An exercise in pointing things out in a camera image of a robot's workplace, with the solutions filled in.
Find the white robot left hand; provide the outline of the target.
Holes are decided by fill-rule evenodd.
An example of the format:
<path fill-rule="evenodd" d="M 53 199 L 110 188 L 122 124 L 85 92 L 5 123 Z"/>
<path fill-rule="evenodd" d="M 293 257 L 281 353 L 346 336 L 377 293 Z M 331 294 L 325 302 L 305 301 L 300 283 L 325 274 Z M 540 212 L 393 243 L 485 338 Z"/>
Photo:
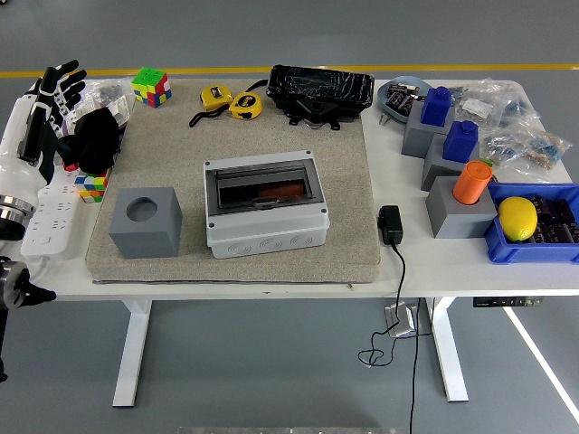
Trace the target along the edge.
<path fill-rule="evenodd" d="M 76 60 L 49 67 L 14 103 L 1 140 L 1 195 L 28 208 L 52 180 L 56 140 L 81 100 L 87 72 Z"/>

